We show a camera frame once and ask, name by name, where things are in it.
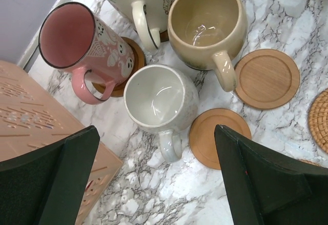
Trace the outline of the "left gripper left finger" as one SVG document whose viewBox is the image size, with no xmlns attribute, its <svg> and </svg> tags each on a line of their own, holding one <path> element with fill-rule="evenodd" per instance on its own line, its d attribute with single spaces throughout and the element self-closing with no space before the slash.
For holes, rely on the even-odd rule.
<svg viewBox="0 0 328 225">
<path fill-rule="evenodd" d="M 75 224 L 100 136 L 88 126 L 1 162 L 1 224 Z"/>
</svg>

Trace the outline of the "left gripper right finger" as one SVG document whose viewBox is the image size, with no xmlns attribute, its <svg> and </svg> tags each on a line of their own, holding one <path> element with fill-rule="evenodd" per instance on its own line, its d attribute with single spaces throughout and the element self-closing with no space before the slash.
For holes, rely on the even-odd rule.
<svg viewBox="0 0 328 225">
<path fill-rule="evenodd" d="M 217 125 L 216 150 L 234 224 L 327 224 L 327 168 Z"/>
</svg>

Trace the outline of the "woven rattan coaster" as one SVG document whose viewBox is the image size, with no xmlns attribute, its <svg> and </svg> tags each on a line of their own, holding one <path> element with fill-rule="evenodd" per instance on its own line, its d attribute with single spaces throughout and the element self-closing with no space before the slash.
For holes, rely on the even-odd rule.
<svg viewBox="0 0 328 225">
<path fill-rule="evenodd" d="M 307 123 L 315 143 L 327 153 L 327 89 L 313 100 L 308 111 Z"/>
<path fill-rule="evenodd" d="M 321 165 L 319 165 L 315 162 L 309 161 L 309 160 L 305 160 L 305 159 L 298 159 L 298 160 L 301 161 L 301 162 L 304 162 L 304 163 L 308 163 L 308 164 L 311 164 L 311 165 L 314 165 L 314 166 L 321 167 Z"/>
</svg>

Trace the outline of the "peach mesh file organizer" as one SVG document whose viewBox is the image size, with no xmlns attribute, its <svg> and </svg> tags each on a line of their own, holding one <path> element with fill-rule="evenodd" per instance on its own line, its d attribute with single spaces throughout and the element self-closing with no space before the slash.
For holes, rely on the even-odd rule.
<svg viewBox="0 0 328 225">
<path fill-rule="evenodd" d="M 68 110 L 19 66 L 1 61 L 1 160 L 57 142 L 81 129 Z M 122 161 L 102 142 L 77 215 L 82 224 Z"/>
</svg>

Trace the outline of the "light wooden coaster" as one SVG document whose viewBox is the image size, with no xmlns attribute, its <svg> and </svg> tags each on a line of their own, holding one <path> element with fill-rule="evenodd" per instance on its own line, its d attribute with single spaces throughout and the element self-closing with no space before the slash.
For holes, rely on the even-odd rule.
<svg viewBox="0 0 328 225">
<path fill-rule="evenodd" d="M 294 60 L 274 49 L 259 49 L 245 55 L 235 66 L 236 95 L 248 106 L 269 110 L 288 103 L 300 84 Z"/>
<path fill-rule="evenodd" d="M 220 170 L 214 137 L 214 130 L 217 125 L 228 126 L 248 139 L 251 139 L 252 135 L 246 121 L 228 109 L 207 110 L 193 121 L 189 131 L 189 145 L 192 153 L 206 167 Z"/>
</svg>

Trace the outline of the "light wooden front coaster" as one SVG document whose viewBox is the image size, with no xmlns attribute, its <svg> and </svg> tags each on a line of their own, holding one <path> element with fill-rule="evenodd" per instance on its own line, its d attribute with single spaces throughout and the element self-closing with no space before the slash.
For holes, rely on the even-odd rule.
<svg viewBox="0 0 328 225">
<path fill-rule="evenodd" d="M 236 95 L 248 106 L 269 110 L 288 103 L 300 84 L 294 60 L 274 49 L 259 49 L 245 55 L 235 66 Z"/>
</svg>

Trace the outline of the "white cream mug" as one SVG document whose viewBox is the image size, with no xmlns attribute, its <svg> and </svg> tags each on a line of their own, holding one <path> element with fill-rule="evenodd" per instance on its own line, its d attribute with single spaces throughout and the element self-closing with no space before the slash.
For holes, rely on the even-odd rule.
<svg viewBox="0 0 328 225">
<path fill-rule="evenodd" d="M 168 163 L 182 157 L 181 131 L 197 116 L 198 91 L 189 76 L 166 65 L 149 65 L 134 73 L 126 84 L 124 102 L 138 126 L 159 136 Z"/>
</svg>

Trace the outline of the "red pink mug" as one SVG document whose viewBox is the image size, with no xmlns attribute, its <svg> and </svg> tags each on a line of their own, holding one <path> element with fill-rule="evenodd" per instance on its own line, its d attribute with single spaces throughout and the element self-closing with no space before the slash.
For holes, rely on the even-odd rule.
<svg viewBox="0 0 328 225">
<path fill-rule="evenodd" d="M 133 59 L 131 47 L 87 6 L 68 2 L 52 10 L 40 29 L 39 51 L 51 67 L 71 73 L 74 93 L 90 105 L 108 100 L 130 75 L 117 61 L 107 64 L 118 45 L 119 60 Z"/>
</svg>

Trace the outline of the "beige speckled mug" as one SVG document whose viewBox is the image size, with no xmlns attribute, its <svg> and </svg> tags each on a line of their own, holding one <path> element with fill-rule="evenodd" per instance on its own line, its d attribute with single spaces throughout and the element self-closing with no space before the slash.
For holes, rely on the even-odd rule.
<svg viewBox="0 0 328 225">
<path fill-rule="evenodd" d="M 248 19 L 241 0 L 175 0 L 168 15 L 168 36 L 189 67 L 213 70 L 224 91 L 237 87 L 232 61 L 242 49 Z"/>
</svg>

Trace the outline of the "green mug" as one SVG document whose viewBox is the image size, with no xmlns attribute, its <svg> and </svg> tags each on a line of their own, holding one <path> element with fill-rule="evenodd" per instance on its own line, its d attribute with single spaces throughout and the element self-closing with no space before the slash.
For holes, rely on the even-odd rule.
<svg viewBox="0 0 328 225">
<path fill-rule="evenodd" d="M 160 34 L 168 29 L 168 14 L 174 0 L 108 0 L 134 25 L 143 46 L 148 51 L 159 48 Z"/>
</svg>

